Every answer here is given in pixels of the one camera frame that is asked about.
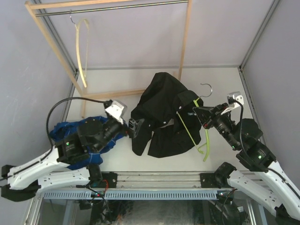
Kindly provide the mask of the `black shirt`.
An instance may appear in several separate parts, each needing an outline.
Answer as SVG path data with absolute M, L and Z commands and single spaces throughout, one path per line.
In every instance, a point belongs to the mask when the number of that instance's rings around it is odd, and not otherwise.
M 167 72 L 156 73 L 131 112 L 134 120 L 144 119 L 132 151 L 141 156 L 165 158 L 183 154 L 201 141 L 201 124 L 193 107 L 203 100 Z

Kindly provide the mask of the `wooden clothes rack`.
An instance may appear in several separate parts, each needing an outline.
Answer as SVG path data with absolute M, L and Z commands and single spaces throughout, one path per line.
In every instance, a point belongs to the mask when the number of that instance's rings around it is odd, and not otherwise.
M 182 77 L 190 0 L 28 0 L 25 7 L 81 97 L 140 95 L 157 71 Z M 90 22 L 87 88 L 70 10 L 75 23 Z

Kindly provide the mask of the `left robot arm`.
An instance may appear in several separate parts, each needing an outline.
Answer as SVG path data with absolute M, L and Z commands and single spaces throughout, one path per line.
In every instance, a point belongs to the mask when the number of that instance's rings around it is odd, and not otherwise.
M 22 202 L 56 188 L 99 187 L 103 176 L 99 163 L 90 157 L 102 152 L 117 135 L 135 138 L 143 122 L 130 119 L 126 124 L 112 118 L 106 122 L 89 118 L 45 154 L 21 166 L 3 166 L 1 175 L 7 184 L 0 188 L 1 197 Z

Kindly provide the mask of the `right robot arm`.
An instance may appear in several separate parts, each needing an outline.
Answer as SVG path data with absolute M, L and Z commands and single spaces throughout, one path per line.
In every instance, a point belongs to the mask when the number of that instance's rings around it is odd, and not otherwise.
M 212 183 L 218 188 L 240 190 L 261 204 L 281 225 L 300 223 L 300 190 L 288 178 L 270 149 L 260 142 L 263 135 L 253 119 L 243 118 L 241 102 L 231 99 L 215 107 L 193 108 L 204 129 L 215 128 L 237 151 L 239 162 L 260 177 L 270 191 L 249 180 L 235 166 L 223 162 L 214 172 Z

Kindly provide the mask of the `blue plaid shirt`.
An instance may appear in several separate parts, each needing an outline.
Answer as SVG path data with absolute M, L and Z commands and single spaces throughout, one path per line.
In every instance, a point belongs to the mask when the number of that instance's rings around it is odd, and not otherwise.
M 58 123 L 49 135 L 59 150 L 59 159 L 68 164 L 68 169 L 77 170 L 89 164 L 102 164 L 101 154 L 124 137 L 123 126 L 112 117 L 96 116 Z

